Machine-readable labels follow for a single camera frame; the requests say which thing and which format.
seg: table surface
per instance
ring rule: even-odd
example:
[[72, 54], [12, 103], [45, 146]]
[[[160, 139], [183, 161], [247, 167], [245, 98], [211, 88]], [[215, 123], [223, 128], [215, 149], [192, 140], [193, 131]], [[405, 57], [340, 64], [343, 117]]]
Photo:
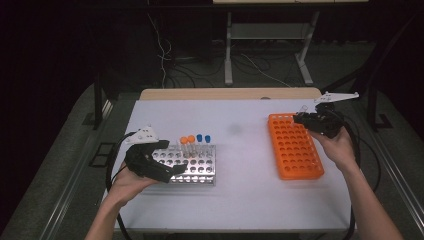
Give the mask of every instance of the table surface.
[[[319, 96], [314, 88], [143, 91], [127, 132], [151, 124], [160, 139], [171, 143], [189, 134], [211, 135], [217, 148], [216, 185], [151, 186], [122, 208], [126, 227], [144, 232], [347, 229], [350, 200], [346, 184], [322, 147], [315, 142], [323, 176], [284, 181], [278, 177], [267, 130], [269, 114], [296, 112], [303, 105], [313, 109], [313, 99]], [[128, 148], [121, 147], [114, 173]]]
[[241, 3], [355, 3], [368, 2], [368, 0], [213, 0], [215, 4], [241, 4]]

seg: white bracket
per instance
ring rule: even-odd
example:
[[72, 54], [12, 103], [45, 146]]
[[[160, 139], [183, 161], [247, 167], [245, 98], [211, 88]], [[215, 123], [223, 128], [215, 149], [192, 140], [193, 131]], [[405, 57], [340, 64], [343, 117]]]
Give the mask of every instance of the white bracket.
[[325, 102], [337, 102], [352, 98], [359, 97], [359, 94], [357, 92], [351, 94], [351, 93], [329, 93], [325, 92], [324, 95], [314, 100], [316, 103], [325, 103]]
[[156, 135], [153, 128], [150, 126], [138, 130], [134, 135], [125, 140], [126, 144], [141, 144], [159, 142], [159, 137]]

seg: metal frame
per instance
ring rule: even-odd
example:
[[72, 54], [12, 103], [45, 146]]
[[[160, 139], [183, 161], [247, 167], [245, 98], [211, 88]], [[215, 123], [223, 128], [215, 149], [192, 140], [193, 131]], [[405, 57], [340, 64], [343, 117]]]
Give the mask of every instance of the metal frame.
[[231, 12], [227, 15], [227, 39], [225, 54], [225, 76], [226, 86], [233, 85], [231, 64], [231, 39], [303, 39], [303, 48], [295, 54], [297, 65], [302, 73], [306, 85], [313, 85], [311, 75], [305, 63], [306, 53], [312, 41], [315, 26], [318, 21], [319, 11], [314, 12], [308, 28], [303, 30], [303, 23], [281, 23], [281, 24], [237, 24], [231, 21]]

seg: orange test tube rack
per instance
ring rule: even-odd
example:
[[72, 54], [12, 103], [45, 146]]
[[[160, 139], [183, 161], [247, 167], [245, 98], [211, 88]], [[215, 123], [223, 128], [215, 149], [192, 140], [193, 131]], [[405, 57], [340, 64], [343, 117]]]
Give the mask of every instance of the orange test tube rack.
[[302, 124], [294, 123], [294, 114], [268, 117], [278, 174], [283, 180], [318, 179], [324, 168], [312, 137]]

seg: hand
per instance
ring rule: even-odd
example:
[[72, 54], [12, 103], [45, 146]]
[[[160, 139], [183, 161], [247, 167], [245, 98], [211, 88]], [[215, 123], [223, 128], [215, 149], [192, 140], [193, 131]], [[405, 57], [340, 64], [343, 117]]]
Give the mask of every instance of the hand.
[[123, 167], [124, 169], [116, 176], [115, 182], [107, 195], [107, 198], [114, 199], [121, 206], [126, 205], [128, 201], [146, 187], [158, 183], [158, 181], [151, 178], [137, 176], [126, 167], [125, 162], [121, 164], [120, 169]]
[[342, 127], [339, 134], [331, 139], [312, 131], [309, 131], [309, 134], [321, 143], [327, 157], [330, 158], [342, 172], [357, 166], [352, 140], [345, 127]]

